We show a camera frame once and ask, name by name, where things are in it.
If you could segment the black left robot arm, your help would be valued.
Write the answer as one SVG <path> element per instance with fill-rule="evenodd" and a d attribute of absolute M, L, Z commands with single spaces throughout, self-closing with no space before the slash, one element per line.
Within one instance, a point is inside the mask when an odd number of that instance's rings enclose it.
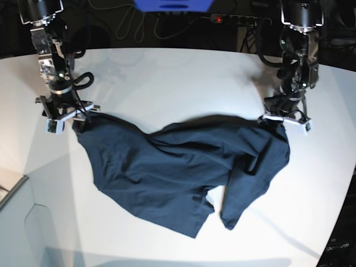
<path fill-rule="evenodd" d="M 280 86 L 264 98 L 266 115 L 282 121 L 305 125 L 307 115 L 306 90 L 318 81 L 319 31 L 324 24 L 320 1 L 281 1 L 281 23 L 284 28 L 279 37 L 282 50 L 280 63 L 268 61 L 262 49 L 262 31 L 267 18 L 257 22 L 256 53 L 262 63 L 277 68 Z"/>

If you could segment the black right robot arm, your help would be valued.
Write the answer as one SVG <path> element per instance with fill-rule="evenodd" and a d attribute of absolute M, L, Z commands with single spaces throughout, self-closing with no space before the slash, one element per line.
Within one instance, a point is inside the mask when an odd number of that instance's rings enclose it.
<path fill-rule="evenodd" d="M 94 75 L 85 72 L 73 77 L 75 59 L 85 50 L 73 50 L 66 40 L 67 26 L 59 18 L 64 10 L 62 1 L 18 1 L 23 25 L 31 25 L 31 40 L 38 54 L 40 76 L 44 79 L 50 96 L 36 98 L 43 106 L 46 117 L 45 131 L 61 134 L 69 119 L 86 121 L 90 111 L 98 111 L 93 102 L 82 101 L 79 90 L 91 86 Z"/>

